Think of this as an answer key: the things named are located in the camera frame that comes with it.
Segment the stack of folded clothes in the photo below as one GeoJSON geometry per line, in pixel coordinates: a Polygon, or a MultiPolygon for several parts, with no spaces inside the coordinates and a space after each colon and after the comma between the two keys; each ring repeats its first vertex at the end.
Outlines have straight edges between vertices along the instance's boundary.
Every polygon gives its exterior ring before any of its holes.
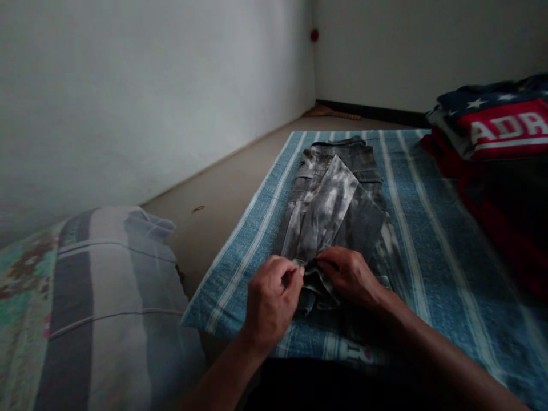
{"type": "Polygon", "coordinates": [[[438,97],[421,145],[515,274],[548,301],[548,74],[438,97]]]}

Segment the white wall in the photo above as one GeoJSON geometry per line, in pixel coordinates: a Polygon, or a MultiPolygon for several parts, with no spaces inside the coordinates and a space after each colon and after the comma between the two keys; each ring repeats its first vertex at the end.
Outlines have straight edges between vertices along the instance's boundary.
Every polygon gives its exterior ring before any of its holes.
{"type": "Polygon", "coordinates": [[[316,97],[426,111],[469,83],[548,71],[546,0],[315,0],[316,97]]]}
{"type": "Polygon", "coordinates": [[[140,204],[314,102],[310,0],[0,9],[0,245],[140,204]]]}

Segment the red fabric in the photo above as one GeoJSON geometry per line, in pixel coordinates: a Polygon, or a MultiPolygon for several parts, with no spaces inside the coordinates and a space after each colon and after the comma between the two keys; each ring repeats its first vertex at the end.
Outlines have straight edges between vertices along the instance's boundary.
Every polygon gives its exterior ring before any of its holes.
{"type": "Polygon", "coordinates": [[[489,193],[480,204],[467,196],[466,188],[478,184],[477,180],[473,175],[462,175],[459,178],[458,190],[462,201],[502,251],[520,281],[532,294],[548,303],[548,256],[539,244],[532,241],[530,235],[520,230],[519,218],[513,218],[512,214],[500,210],[491,201],[489,193]]]}
{"type": "Polygon", "coordinates": [[[438,167],[446,178],[458,178],[461,174],[478,173],[485,170],[485,164],[463,160],[453,147],[444,132],[432,128],[432,134],[421,139],[422,147],[436,160],[438,167]]]}
{"type": "Polygon", "coordinates": [[[472,141],[471,160],[548,153],[548,105],[541,99],[487,108],[460,117],[457,124],[472,141]]]}
{"type": "MultiPolygon", "coordinates": [[[[525,225],[520,219],[524,214],[519,199],[510,199],[496,189],[487,190],[479,201],[471,198],[468,189],[482,186],[482,176],[488,170],[489,162],[462,160],[439,128],[424,136],[421,145],[435,158],[445,177],[458,180],[463,202],[502,251],[516,276],[532,294],[548,302],[548,255],[543,251],[542,243],[534,241],[534,236],[523,230],[525,225]]],[[[538,229],[548,231],[547,221],[540,221],[538,229]]]]}

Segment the floral blanket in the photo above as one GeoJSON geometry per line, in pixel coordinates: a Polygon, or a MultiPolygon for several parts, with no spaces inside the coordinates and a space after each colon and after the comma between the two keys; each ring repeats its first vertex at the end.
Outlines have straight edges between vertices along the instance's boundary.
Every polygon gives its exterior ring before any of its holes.
{"type": "Polygon", "coordinates": [[[0,251],[0,409],[32,409],[46,355],[60,223],[0,251]]]}

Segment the forearm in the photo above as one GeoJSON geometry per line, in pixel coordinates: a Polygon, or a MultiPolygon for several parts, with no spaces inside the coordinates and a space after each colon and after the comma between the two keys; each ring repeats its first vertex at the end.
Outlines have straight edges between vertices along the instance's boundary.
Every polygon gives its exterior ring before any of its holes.
{"type": "Polygon", "coordinates": [[[267,355],[239,333],[183,400],[182,409],[233,410],[267,355]]]}
{"type": "Polygon", "coordinates": [[[473,409],[528,409],[395,294],[387,293],[381,299],[378,313],[409,358],[453,400],[473,409]]]}

